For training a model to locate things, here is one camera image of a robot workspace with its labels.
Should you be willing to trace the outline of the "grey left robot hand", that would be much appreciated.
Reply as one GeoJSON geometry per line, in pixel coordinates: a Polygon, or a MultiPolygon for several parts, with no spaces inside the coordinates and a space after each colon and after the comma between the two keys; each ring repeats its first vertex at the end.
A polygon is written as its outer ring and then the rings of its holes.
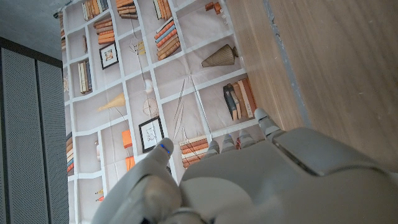
{"type": "Polygon", "coordinates": [[[245,130],[212,141],[176,182],[163,138],[112,188],[93,223],[396,223],[397,174],[318,131],[284,131],[255,111],[245,130]]]}

